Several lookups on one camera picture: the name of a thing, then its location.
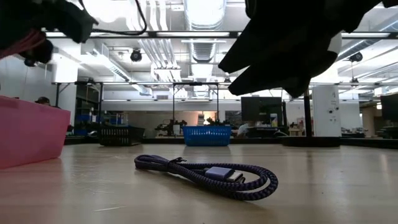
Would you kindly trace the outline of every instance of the red cable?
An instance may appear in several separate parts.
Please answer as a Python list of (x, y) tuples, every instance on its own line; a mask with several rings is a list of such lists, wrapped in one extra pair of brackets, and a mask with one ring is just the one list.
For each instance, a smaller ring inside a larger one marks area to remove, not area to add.
[(9, 55), (18, 54), (26, 50), (33, 49), (45, 41), (45, 34), (39, 30), (31, 29), (30, 32), (21, 40), (18, 40), (15, 44), (9, 48), (0, 51), (0, 59)]

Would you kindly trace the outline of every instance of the fluorescent light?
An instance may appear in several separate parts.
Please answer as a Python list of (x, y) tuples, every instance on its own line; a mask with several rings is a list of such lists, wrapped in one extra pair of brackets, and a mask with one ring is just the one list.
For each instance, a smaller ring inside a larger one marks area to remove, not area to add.
[(128, 82), (106, 82), (104, 85), (130, 85)]
[[(66, 37), (66, 35), (63, 34), (63, 32), (46, 32), (45, 35), (47, 37)], [(104, 32), (92, 32), (90, 34), (90, 37), (99, 37), (101, 35), (109, 35), (109, 34)]]
[(127, 101), (127, 100), (103, 100), (103, 101), (109, 101), (109, 102), (122, 102), (122, 101)]
[(181, 40), (183, 44), (225, 44), (226, 40)]
[(138, 84), (138, 85), (173, 85), (173, 83), (170, 83), (170, 82), (133, 82), (133, 84)]
[(342, 38), (386, 38), (390, 35), (389, 32), (353, 32), (353, 33), (341, 33)]
[(210, 102), (210, 100), (184, 100), (184, 102)]
[(190, 32), (158, 32), (158, 37), (228, 37), (229, 32), (190, 31)]

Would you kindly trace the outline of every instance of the white column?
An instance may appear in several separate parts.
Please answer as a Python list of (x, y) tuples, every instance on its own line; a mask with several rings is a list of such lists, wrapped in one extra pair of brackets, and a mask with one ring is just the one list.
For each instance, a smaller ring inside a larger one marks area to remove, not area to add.
[(220, 110), (220, 111), (218, 112), (218, 119), (220, 120), (220, 122), (225, 121), (225, 111)]
[(312, 89), (313, 127), (318, 137), (340, 137), (340, 104), (337, 86), (315, 86)]
[[(72, 57), (77, 57), (81, 54), (81, 45), (72, 42), (71, 40), (54, 40), (53, 45), (60, 48)], [(53, 81), (58, 83), (75, 82), (77, 81), (79, 64), (63, 55), (57, 54), (53, 56), (55, 65), (53, 69)], [(59, 95), (58, 106), (63, 110), (70, 111), (70, 124), (75, 124), (75, 110), (76, 110), (76, 86), (69, 85), (66, 87), (62, 85), (60, 89), (62, 92)]]

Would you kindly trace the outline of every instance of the black cable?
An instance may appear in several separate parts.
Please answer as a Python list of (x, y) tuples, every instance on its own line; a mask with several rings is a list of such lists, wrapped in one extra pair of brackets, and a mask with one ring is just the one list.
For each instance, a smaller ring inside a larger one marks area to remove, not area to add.
[[(83, 0), (79, 0), (81, 6), (83, 6), (84, 9), (86, 9), (85, 5), (83, 4)], [(144, 23), (144, 28), (140, 31), (115, 31), (115, 30), (107, 30), (107, 29), (93, 29), (92, 32), (104, 32), (104, 33), (109, 33), (109, 34), (119, 34), (119, 35), (129, 35), (129, 36), (137, 36), (137, 35), (142, 35), (145, 32), (147, 32), (148, 29), (148, 24), (147, 21), (145, 20), (144, 13), (142, 12), (141, 5), (139, 4), (139, 0), (135, 0), (137, 4), (137, 9), (138, 13), (141, 16), (141, 19)]]
[[(156, 170), (178, 174), (201, 185), (203, 188), (236, 200), (260, 200), (270, 196), (278, 187), (278, 178), (276, 175), (262, 167), (245, 164), (182, 163), (183, 161), (184, 160), (181, 157), (169, 161), (163, 157), (155, 155), (141, 155), (136, 157), (134, 160), (137, 169)], [(205, 169), (211, 167), (224, 167), (250, 172), (258, 175), (259, 178), (244, 184), (213, 180), (205, 177)], [(244, 192), (247, 190), (256, 190), (264, 186), (268, 179), (270, 182), (264, 189), (257, 192)]]

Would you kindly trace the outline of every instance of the pillar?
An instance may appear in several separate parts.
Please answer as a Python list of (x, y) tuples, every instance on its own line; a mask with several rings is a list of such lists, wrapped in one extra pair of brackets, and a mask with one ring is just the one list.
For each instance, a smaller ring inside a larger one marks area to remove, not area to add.
[[(75, 82), (78, 78), (79, 64), (71, 57), (77, 57), (81, 54), (81, 45), (74, 43), (72, 40), (60, 39), (52, 40), (54, 46), (58, 47), (62, 53), (53, 55), (55, 62), (53, 69), (53, 81), (57, 83)], [(58, 106), (63, 110), (70, 111), (70, 124), (75, 125), (76, 110), (76, 85), (62, 85), (60, 87)]]
[(337, 86), (315, 86), (312, 89), (313, 127), (317, 137), (340, 137), (340, 104)]
[(374, 130), (374, 117), (376, 114), (376, 110), (373, 106), (363, 108), (362, 109), (362, 122), (363, 122), (363, 128), (365, 130), (368, 130), (365, 132), (365, 136), (367, 138), (371, 138), (374, 135), (376, 135), (376, 132)]
[(220, 111), (218, 112), (218, 119), (220, 120), (220, 122), (223, 122), (223, 121), (226, 120), (226, 118), (225, 118), (225, 111), (220, 110)]

